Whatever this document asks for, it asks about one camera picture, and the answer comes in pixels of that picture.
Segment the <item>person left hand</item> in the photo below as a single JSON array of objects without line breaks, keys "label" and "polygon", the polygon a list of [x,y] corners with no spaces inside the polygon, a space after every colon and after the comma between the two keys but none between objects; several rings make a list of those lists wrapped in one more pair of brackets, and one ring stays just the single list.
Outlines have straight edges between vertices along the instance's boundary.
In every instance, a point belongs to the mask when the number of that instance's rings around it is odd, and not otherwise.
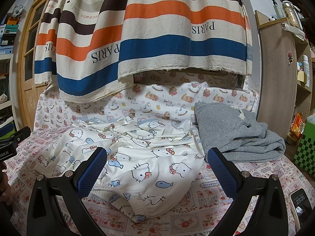
[{"label": "person left hand", "polygon": [[6,203],[8,206],[12,204],[13,196],[11,193],[11,187],[8,183],[8,177],[5,172],[3,172],[0,190],[1,190],[1,202]]}]

